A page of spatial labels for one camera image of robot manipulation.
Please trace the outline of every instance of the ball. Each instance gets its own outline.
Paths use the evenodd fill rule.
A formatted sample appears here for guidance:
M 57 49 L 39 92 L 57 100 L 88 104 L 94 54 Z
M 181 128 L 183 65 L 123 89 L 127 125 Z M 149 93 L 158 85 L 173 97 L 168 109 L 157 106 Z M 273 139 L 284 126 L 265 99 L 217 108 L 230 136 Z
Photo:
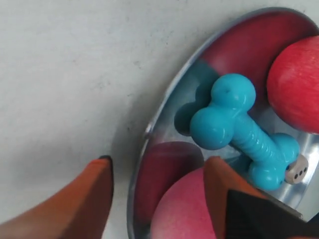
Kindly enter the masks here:
M 319 36 L 293 43 L 279 54 L 269 71 L 267 92 L 283 121 L 319 133 Z
M 203 169 L 178 180 L 164 194 L 151 223 L 151 239 L 216 239 L 206 206 Z

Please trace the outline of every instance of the bone toy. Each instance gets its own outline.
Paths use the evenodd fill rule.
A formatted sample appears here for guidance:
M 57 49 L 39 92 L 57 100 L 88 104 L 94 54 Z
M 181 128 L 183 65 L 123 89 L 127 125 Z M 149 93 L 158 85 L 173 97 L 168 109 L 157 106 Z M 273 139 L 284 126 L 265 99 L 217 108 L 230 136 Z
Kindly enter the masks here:
M 248 175 L 263 190 L 275 190 L 296 161 L 299 145 L 290 135 L 265 133 L 247 114 L 256 99 L 249 79 L 239 74 L 220 77 L 211 89 L 211 102 L 190 122 L 190 134 L 202 148 L 216 150 L 232 143 L 253 162 Z

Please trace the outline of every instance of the gray floor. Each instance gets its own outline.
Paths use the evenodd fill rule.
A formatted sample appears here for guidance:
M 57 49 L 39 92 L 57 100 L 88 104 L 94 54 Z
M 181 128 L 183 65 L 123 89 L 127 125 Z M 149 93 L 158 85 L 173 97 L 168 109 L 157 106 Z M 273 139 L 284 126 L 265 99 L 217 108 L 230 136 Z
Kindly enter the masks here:
M 0 0 L 0 222 L 112 154 L 105 238 L 125 239 L 134 157 L 163 90 L 220 25 L 266 6 L 319 23 L 317 0 Z M 305 218 L 318 198 L 312 184 Z

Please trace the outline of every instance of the blue dog toy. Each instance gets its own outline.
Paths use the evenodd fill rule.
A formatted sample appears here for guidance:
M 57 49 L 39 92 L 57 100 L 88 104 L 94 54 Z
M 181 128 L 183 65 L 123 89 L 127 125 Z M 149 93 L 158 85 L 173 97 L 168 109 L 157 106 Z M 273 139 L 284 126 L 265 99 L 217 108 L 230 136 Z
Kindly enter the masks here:
M 211 89 L 211 102 L 190 122 L 190 134 L 202 148 L 216 150 L 230 142 L 253 162 L 249 177 L 256 187 L 275 190 L 285 171 L 299 154 L 299 144 L 290 135 L 265 133 L 247 114 L 256 99 L 249 79 L 239 74 L 220 77 Z

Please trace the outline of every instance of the red ball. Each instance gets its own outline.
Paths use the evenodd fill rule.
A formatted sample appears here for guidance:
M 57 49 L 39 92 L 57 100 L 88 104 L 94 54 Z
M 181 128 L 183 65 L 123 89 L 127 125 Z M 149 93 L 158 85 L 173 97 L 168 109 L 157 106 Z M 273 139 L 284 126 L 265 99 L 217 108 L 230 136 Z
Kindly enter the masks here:
M 159 202 L 151 239 L 216 239 L 205 199 L 203 169 L 177 181 Z
M 319 133 L 319 36 L 305 38 L 276 58 L 267 79 L 268 100 L 296 129 Z

